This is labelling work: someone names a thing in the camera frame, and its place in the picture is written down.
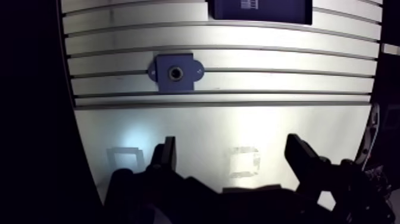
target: metal slotted wall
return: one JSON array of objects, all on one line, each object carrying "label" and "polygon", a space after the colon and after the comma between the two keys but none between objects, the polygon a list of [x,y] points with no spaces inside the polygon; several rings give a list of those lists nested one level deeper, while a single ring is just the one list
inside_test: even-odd
[{"label": "metal slotted wall", "polygon": [[[295,189],[283,156],[291,132],[334,163],[354,158],[370,111],[381,4],[313,0],[308,26],[214,20],[196,0],[62,0],[77,122],[100,195],[112,172],[107,150],[138,148],[148,164],[167,135],[177,136],[177,171],[216,191]],[[193,92],[157,94],[146,72],[171,52],[204,65]],[[128,108],[103,110],[111,105]],[[257,149],[256,175],[229,178],[247,169],[232,164],[237,147]]]}]

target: blue bracket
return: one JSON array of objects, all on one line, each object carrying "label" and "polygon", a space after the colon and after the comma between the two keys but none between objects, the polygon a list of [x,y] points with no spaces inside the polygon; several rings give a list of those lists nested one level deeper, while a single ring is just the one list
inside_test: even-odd
[{"label": "blue bracket", "polygon": [[195,82],[203,78],[204,67],[193,54],[157,55],[148,75],[163,93],[193,91]]}]

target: metal surface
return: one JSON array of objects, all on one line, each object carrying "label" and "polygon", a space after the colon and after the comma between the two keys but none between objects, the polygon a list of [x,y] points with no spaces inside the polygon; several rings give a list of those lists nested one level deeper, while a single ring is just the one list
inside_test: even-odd
[{"label": "metal surface", "polygon": [[359,0],[313,0],[313,6],[382,21],[382,8]]},{"label": "metal surface", "polygon": [[[369,110],[367,105],[202,107],[79,110],[75,114],[96,183],[108,179],[113,171],[108,166],[107,148],[138,148],[148,165],[154,146],[165,136],[173,135],[180,149],[177,172],[221,192],[222,187],[256,188],[271,184],[296,189],[298,180],[283,153],[288,133],[301,135],[333,164],[354,158]],[[258,175],[229,178],[229,155],[235,147],[258,150]]]},{"label": "metal surface", "polygon": [[[330,55],[256,50],[193,50],[195,60],[208,69],[277,69],[354,73],[374,76],[376,61]],[[71,58],[70,74],[145,71],[156,52],[133,52]]]},{"label": "metal surface", "polygon": [[[368,78],[289,73],[208,72],[195,82],[196,91],[342,91],[370,92]],[[145,74],[72,79],[75,95],[155,92],[157,84]]]},{"label": "metal surface", "polygon": [[64,17],[63,23],[64,32],[73,33],[135,24],[206,20],[208,20],[207,4],[192,2],[138,5],[100,10]]},{"label": "metal surface", "polygon": [[[149,0],[62,0],[62,11],[67,13],[71,11],[83,10],[88,8],[104,7],[120,5],[125,3],[159,3],[162,1],[149,1]],[[360,17],[368,18],[370,20],[381,21],[382,9],[376,5],[368,4],[359,0],[313,0],[313,6],[317,8],[324,8],[327,10],[338,11],[347,14],[353,14]]]},{"label": "metal surface", "polygon": [[65,40],[68,54],[110,51],[119,49],[170,49],[187,45],[208,48],[284,48],[290,51],[313,50],[377,58],[379,44],[352,38],[285,29],[232,26],[186,26],[134,29],[97,33]]}]

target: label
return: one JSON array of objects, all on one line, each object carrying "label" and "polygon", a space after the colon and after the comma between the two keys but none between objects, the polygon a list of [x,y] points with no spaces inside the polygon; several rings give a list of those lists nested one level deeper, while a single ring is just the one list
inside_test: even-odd
[{"label": "label", "polygon": [[240,0],[240,8],[243,10],[257,10],[258,0]]}]

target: hole in bracket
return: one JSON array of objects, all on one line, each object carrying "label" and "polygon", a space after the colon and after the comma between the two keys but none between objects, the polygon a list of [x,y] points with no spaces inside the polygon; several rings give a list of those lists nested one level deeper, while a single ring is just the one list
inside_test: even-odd
[{"label": "hole in bracket", "polygon": [[174,66],[169,69],[168,76],[172,81],[178,82],[183,78],[183,71],[180,67]]}]

